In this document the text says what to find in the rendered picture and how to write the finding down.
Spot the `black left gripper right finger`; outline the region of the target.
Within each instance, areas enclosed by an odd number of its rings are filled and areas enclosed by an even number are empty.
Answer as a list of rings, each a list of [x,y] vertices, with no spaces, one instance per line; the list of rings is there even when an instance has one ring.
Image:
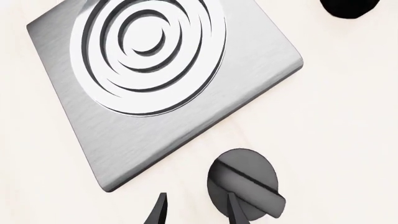
[[[232,192],[228,193],[227,211],[229,224],[249,224],[249,220],[242,211],[236,195]]]

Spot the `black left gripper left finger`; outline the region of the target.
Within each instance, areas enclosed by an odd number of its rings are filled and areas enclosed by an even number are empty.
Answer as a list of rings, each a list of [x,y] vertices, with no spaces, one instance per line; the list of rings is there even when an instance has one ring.
[[[144,224],[165,224],[167,218],[167,194],[162,192]]]

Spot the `round black stove knob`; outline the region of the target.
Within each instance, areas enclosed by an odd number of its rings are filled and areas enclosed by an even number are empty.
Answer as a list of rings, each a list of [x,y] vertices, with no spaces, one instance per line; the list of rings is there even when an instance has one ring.
[[[266,215],[279,218],[286,205],[272,164],[251,149],[231,149],[218,156],[209,168],[207,189],[213,205],[226,217],[228,194],[235,194],[250,222]]]

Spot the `flat black stove plate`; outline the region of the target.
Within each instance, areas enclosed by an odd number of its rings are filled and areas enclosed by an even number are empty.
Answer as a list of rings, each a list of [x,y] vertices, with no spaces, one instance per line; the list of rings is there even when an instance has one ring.
[[[105,192],[303,66],[255,0],[63,0],[27,31]]]

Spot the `round black object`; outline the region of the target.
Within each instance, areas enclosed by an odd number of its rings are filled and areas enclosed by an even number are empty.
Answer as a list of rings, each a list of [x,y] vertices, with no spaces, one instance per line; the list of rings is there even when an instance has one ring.
[[[324,9],[332,16],[344,19],[355,19],[373,6],[373,0],[320,0]]]

